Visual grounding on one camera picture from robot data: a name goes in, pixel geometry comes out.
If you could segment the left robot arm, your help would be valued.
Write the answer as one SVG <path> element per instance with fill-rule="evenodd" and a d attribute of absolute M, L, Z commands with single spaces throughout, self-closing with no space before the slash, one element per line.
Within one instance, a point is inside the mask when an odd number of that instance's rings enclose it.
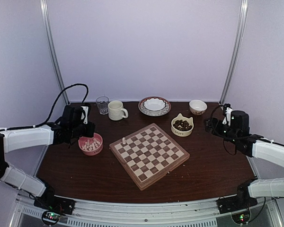
<path fill-rule="evenodd" d="M 48 210 L 59 205 L 51 186 L 26 174 L 5 160 L 5 154 L 22 148 L 72 144 L 81 137 L 93 137 L 95 124 L 88 120 L 90 105 L 67 105 L 62 117 L 40 125 L 0 128 L 0 181 L 36 197 Z"/>

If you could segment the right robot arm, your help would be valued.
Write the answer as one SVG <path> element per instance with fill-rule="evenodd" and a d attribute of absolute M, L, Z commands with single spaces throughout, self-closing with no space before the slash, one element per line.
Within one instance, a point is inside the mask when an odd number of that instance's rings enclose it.
<path fill-rule="evenodd" d="M 225 107 L 223 120 L 213 116 L 205 119 L 207 132 L 218 136 L 225 142 L 234 145 L 235 151 L 270 166 L 284 169 L 284 145 L 258 134 L 249 132 L 249 115 L 244 111 Z M 249 180 L 238 187 L 233 205 L 242 209 L 259 197 L 284 198 L 284 176 L 265 175 L 262 178 Z"/>

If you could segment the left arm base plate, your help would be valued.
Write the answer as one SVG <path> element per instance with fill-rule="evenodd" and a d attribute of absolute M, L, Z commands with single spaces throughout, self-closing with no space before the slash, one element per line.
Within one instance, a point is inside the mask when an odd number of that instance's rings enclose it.
<path fill-rule="evenodd" d="M 34 206 L 53 211 L 60 215 L 71 215 L 75 207 L 75 200 L 47 195 L 34 198 Z"/>

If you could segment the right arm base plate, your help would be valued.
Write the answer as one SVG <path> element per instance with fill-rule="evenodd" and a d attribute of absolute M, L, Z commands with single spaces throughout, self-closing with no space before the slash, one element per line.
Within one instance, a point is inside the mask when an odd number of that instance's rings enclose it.
<path fill-rule="evenodd" d="M 255 206 L 257 205 L 257 199 L 255 198 L 240 199 L 237 195 L 235 195 L 227 198 L 219 198 L 216 201 L 216 203 L 220 214 L 224 214 Z"/>

